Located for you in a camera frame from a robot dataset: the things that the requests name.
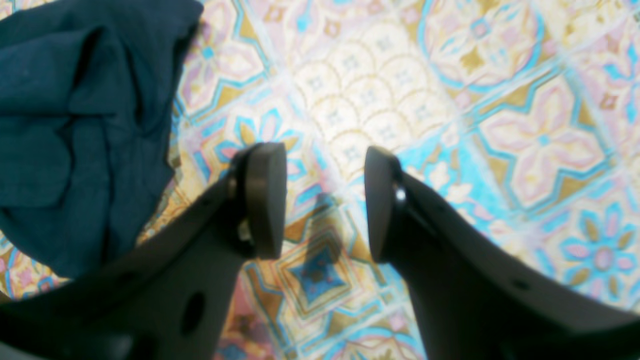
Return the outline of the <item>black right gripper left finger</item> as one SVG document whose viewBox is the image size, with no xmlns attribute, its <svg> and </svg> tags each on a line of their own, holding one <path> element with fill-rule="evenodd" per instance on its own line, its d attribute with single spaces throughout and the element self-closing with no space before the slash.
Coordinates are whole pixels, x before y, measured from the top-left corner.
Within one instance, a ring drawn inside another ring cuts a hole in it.
<svg viewBox="0 0 640 360">
<path fill-rule="evenodd" d="M 287 151 L 261 142 L 99 271 L 1 306 L 3 360 L 212 360 L 243 265 L 280 257 Z"/>
</svg>

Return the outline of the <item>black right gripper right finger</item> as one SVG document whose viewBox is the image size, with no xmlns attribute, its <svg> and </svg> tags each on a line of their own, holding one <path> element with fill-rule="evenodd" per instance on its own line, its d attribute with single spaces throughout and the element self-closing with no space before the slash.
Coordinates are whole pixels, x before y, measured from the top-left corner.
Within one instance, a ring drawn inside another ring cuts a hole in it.
<svg viewBox="0 0 640 360">
<path fill-rule="evenodd" d="M 484 237 L 381 146 L 365 155 L 368 242 L 406 283 L 430 360 L 637 360 L 639 317 Z"/>
</svg>

